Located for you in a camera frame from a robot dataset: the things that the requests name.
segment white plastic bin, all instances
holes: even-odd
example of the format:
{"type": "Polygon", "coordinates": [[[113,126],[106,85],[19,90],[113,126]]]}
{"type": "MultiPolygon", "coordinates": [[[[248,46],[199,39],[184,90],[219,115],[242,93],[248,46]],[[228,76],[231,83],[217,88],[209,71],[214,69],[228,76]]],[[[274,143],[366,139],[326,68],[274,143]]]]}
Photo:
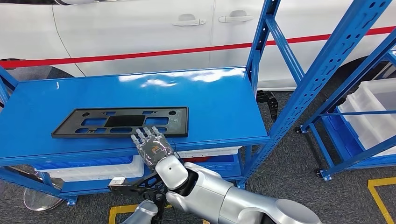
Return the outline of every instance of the white plastic bin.
{"type": "Polygon", "coordinates": [[[107,180],[117,176],[132,178],[143,176],[144,162],[139,155],[134,155],[132,162],[129,164],[42,169],[38,171],[47,172],[50,177],[61,178],[64,182],[107,180]]]}
{"type": "MultiPolygon", "coordinates": [[[[341,112],[396,110],[396,78],[362,82],[339,106],[341,112]]],[[[365,149],[396,135],[396,114],[347,115],[365,149]]],[[[375,156],[396,154],[392,147],[375,156]]]]}
{"type": "MultiPolygon", "coordinates": [[[[177,152],[177,154],[181,158],[232,155],[237,154],[239,148],[240,147],[210,148],[177,152]]],[[[133,156],[132,162],[129,164],[41,169],[36,171],[47,172],[51,177],[61,178],[64,182],[107,180],[117,176],[132,178],[143,176],[144,162],[139,155],[135,155],[133,156]]]]}
{"type": "Polygon", "coordinates": [[[198,149],[191,151],[177,152],[175,155],[180,158],[193,158],[193,157],[206,157],[206,156],[218,156],[218,155],[235,155],[238,153],[238,149],[242,146],[226,147],[226,148],[209,148],[209,149],[198,149]]]}

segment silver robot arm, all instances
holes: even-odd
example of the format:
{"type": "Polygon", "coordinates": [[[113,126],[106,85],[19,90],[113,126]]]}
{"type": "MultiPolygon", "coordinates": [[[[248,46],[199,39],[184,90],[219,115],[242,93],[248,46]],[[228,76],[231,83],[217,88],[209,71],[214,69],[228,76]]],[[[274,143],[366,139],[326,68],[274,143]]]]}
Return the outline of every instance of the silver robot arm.
{"type": "MultiPolygon", "coordinates": [[[[155,127],[152,130],[154,133],[145,128],[147,137],[138,132],[141,142],[133,135],[132,140],[145,163],[167,186],[166,199],[175,208],[194,213],[211,224],[321,224],[313,211],[297,202],[239,189],[216,172],[190,162],[182,164],[163,134],[155,127]]],[[[151,221],[143,220],[151,220],[155,216],[153,210],[144,213],[138,209],[136,215],[145,218],[126,222],[132,221],[134,213],[124,223],[149,224],[151,221]]]]}

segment red stripe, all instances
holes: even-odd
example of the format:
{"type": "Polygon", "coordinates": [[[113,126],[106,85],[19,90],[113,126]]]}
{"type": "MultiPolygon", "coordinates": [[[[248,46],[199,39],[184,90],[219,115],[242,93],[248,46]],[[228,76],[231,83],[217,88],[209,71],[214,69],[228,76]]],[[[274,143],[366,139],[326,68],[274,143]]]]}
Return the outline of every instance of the red stripe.
{"type": "MultiPolygon", "coordinates": [[[[394,28],[396,28],[396,26],[373,28],[373,29],[370,29],[366,33],[366,35],[387,34],[387,33],[392,32],[392,30],[394,28]]],[[[311,42],[311,41],[323,41],[323,40],[327,40],[329,37],[330,37],[330,34],[304,36],[304,37],[296,37],[296,38],[287,39],[287,42],[288,43],[301,43],[301,42],[311,42]]],[[[266,45],[275,45],[275,44],[276,44],[275,41],[267,41],[267,43],[266,43],[266,45]]],[[[96,61],[108,61],[108,60],[117,60],[117,59],[137,58],[137,57],[152,57],[152,56],[176,55],[176,54],[186,54],[186,53],[215,51],[215,50],[249,48],[251,46],[252,46],[252,43],[238,43],[238,44],[228,44],[228,45],[202,47],[202,48],[164,50],[164,51],[133,53],[133,54],[125,54],[125,55],[39,59],[39,60],[23,60],[23,61],[0,61],[0,66],[2,66],[3,68],[19,68],[19,67],[42,66],[42,65],[54,65],[54,64],[96,62],[96,61]]]]}

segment yellow floor marking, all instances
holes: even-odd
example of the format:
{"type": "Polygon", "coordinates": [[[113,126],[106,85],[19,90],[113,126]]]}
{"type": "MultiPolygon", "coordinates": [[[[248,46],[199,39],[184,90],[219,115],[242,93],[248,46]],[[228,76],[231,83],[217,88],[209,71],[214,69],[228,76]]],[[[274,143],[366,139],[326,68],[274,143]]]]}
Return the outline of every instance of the yellow floor marking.
{"type": "Polygon", "coordinates": [[[382,202],[380,196],[378,195],[377,190],[375,190],[375,187],[383,186],[383,185],[391,185],[391,184],[396,184],[396,177],[368,180],[368,190],[373,196],[375,203],[377,203],[377,206],[380,209],[382,215],[384,216],[387,224],[395,224],[395,223],[393,222],[392,217],[390,216],[388,210],[386,209],[384,203],[382,202]]]}
{"type": "Polygon", "coordinates": [[[115,224],[115,217],[116,217],[117,214],[134,212],[136,210],[137,206],[138,206],[138,204],[112,207],[110,209],[110,213],[109,213],[109,224],[115,224]]]}

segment blue metal shelf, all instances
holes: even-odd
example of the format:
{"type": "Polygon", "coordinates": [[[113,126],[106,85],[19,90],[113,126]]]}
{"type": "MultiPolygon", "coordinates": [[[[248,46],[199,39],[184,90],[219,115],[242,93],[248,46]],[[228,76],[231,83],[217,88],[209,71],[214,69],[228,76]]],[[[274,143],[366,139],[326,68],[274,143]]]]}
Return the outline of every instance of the blue metal shelf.
{"type": "MultiPolygon", "coordinates": [[[[0,99],[5,105],[0,113],[0,136],[2,148],[5,149],[0,151],[0,166],[137,154],[129,139],[51,138],[50,133],[75,108],[188,106],[189,136],[169,138],[172,146],[177,151],[245,146],[245,163],[237,154],[222,157],[224,161],[200,164],[216,169],[228,180],[237,180],[238,187],[243,188],[390,2],[354,0],[306,73],[276,22],[280,0],[264,2],[246,67],[20,83],[0,67],[0,75],[5,81],[0,81],[0,99]],[[255,95],[259,62],[270,32],[298,86],[267,132],[255,95]],[[11,97],[7,88],[14,90],[11,97]],[[252,145],[259,145],[255,153],[252,153],[252,145]]],[[[383,50],[391,44],[392,41],[388,40],[384,44],[387,46],[382,46],[375,55],[369,56],[369,60],[363,63],[365,67],[378,63],[386,53],[383,50]]],[[[319,120],[317,117],[304,124],[302,130],[314,128],[313,124],[319,120]]],[[[358,156],[370,154],[368,151],[358,156]]],[[[336,167],[325,151],[324,155],[326,161],[336,167]]],[[[353,158],[345,157],[345,163],[353,165],[354,161],[349,162],[353,158]]],[[[52,187],[49,178],[41,183],[7,168],[0,168],[0,179],[71,202],[75,202],[77,195],[108,192],[106,187],[109,182],[69,182],[58,190],[52,187]]]]}
{"type": "Polygon", "coordinates": [[[245,68],[28,81],[18,83],[0,113],[2,147],[18,149],[1,151],[0,166],[137,155],[129,138],[53,139],[50,133],[75,108],[170,105],[189,108],[189,136],[168,138],[177,151],[269,140],[245,68]],[[33,132],[16,134],[21,127],[33,132]]]}
{"type": "Polygon", "coordinates": [[[362,62],[362,64],[346,79],[346,81],[314,112],[314,114],[301,125],[302,133],[308,133],[308,128],[312,130],[314,138],[319,143],[328,165],[328,169],[320,172],[323,179],[331,180],[331,175],[346,169],[373,168],[396,165],[396,155],[374,156],[396,145],[396,135],[373,146],[365,149],[359,141],[355,130],[347,122],[343,115],[362,115],[362,114],[385,114],[395,113],[396,111],[372,111],[372,112],[349,112],[340,113],[338,109],[334,113],[329,112],[333,107],[363,76],[382,60],[388,60],[396,65],[395,50],[390,50],[396,44],[396,29],[362,62]],[[342,162],[334,165],[327,152],[315,124],[322,122],[334,147],[336,148],[342,162]]]}
{"type": "MultiPolygon", "coordinates": [[[[321,121],[342,161],[347,161],[365,151],[354,129],[343,116],[322,117],[321,121]]],[[[361,169],[396,165],[395,155],[372,156],[346,169],[361,169]]]]}

